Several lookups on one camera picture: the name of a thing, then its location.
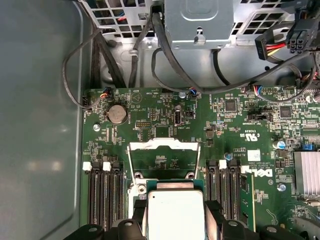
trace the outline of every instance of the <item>black wire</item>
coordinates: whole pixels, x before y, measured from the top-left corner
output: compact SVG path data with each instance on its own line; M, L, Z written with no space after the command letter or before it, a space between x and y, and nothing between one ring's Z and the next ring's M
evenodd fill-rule
M156 75L156 63L157 63L157 53L159 53L161 51L161 48L156 49L153 53L152 53L152 57L151 57L151 72L152 72L152 76L154 78L154 80L164 89L168 89L170 91L173 92L178 92L178 93L188 93L189 90L186 89L180 89L180 88L173 88L170 87L166 84L164 84Z
M192 78L189 77L189 75L184 71L184 69L181 67L181 65L179 64L179 62L175 58L175 56L171 50L171 47L169 45L169 42L167 40L166 33L165 33L164 27L162 25L159 13L154 13L152 15L152 24L153 24L153 29L158 37L158 41L161 46L161 49L162 49L164 55L166 56L166 58L168 59L171 67L174 69L174 71L180 77L182 77L183 80L185 80L188 84L190 84L199 93L202 93L202 94L219 94L219 93L228 92L230 90L234 90L237 88L246 87L249 84L257 83L257 82L261 81L262 79L275 73L276 71L286 67L287 65L294 63L295 61L303 59L303 58L310 55L309 51L305 51L302 54L298 54L296 56L293 56L293 57L287 59L283 63L271 68L270 70L268 70L266 72L263 72L257 76L254 76L250 79L241 81L239 83L231 84L229 86L221 86L221 87L216 87L216 88L200 87Z
M121 74L121 71L119 69L119 66L114 56L110 51L110 48L106 42L106 39L101 33L99 33L95 37L95 39L96 39L96 42L98 43L103 59L105 60L105 63L108 67L114 86L119 89L126 88L127 86L124 81L124 78Z
M224 83L224 85L229 86L231 83L225 78L223 73L221 72L220 66L219 66L219 61L218 61L218 53L220 50L214 50L212 51L212 60L213 60L213 67L218 75L219 79Z
M151 19L149 19L148 22L146 23L146 25L144 26L142 32L139 34L139 36L133 46L133 50L138 51L139 45L141 44L142 40L147 36L151 27L152 27L152 23L151 23ZM136 85L136 78L137 78L137 71L138 71L138 59L139 59L138 56L136 56L136 55L132 56L131 74L130 74L129 84L128 84L129 88L134 88Z
M284 62L284 60L277 58L275 56L269 56L267 58L267 61L272 64L282 64ZM287 67L294 73L295 79L302 78L302 73L296 65L289 64Z
M297 98L299 98L300 96L302 96L304 94L304 92L311 86L312 82L314 81L315 73L316 73L316 68L313 67L311 69L311 73L310 73L310 76L309 76L309 79L308 79L306 85L303 87L303 89L301 89L301 91L297 95L295 95L293 97L290 97L285 100L270 100L270 99L268 99L264 96L261 96L261 95L258 95L257 97L259 99L264 100L264 101L271 103L271 104L290 103L290 102L296 100Z
M69 98L72 100L72 102L77 105L79 108L82 108L82 109L92 109L95 105L97 105L100 101L100 97L94 102L92 103L91 105L88 105L88 106L85 106L85 105L82 105L81 103L79 103L75 97L73 96L73 94L71 93L71 90L69 88L69 84L68 84L68 78L67 78L67 63L69 61L69 59L75 54L77 53L80 49L82 49L83 47L85 47L88 43L90 43L90 41L95 37L97 36L100 32L101 32L102 29L97 29L95 30L90 36L89 38L82 42L79 46L76 47L76 49L74 49L72 52L70 52L66 57L65 59L63 60L63 63L62 63L62 80L63 80L63 85L64 85L64 88L65 88L65 91L66 93L68 94Z

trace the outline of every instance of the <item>sticker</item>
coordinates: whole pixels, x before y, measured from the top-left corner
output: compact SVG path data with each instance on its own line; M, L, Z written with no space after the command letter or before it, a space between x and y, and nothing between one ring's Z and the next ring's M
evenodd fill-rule
M261 161L260 150L248 150L247 155L248 155L249 162L260 162Z

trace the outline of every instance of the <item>heatsink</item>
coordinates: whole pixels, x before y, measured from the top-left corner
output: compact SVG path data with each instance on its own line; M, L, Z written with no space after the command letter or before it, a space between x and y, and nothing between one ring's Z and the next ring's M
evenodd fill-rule
M294 163L297 193L320 196L320 152L295 152Z

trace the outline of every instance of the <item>blue connector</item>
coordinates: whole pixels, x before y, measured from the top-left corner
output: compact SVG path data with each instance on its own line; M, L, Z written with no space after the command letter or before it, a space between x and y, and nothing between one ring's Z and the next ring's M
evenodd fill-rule
M307 151L312 151L314 148L313 148L312 144L303 144L302 149L307 150Z

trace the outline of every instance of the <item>motherboard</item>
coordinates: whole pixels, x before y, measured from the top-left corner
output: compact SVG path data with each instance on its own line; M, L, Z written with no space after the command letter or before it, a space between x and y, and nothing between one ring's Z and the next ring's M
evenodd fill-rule
M105 89L91 89L93 103ZM283 100L295 89L265 87ZM130 218L146 181L197 179L226 219L258 231L295 231L320 217L320 103L316 90L268 103L253 91L204 95L162 88L109 89L83 114L81 224L105 230Z

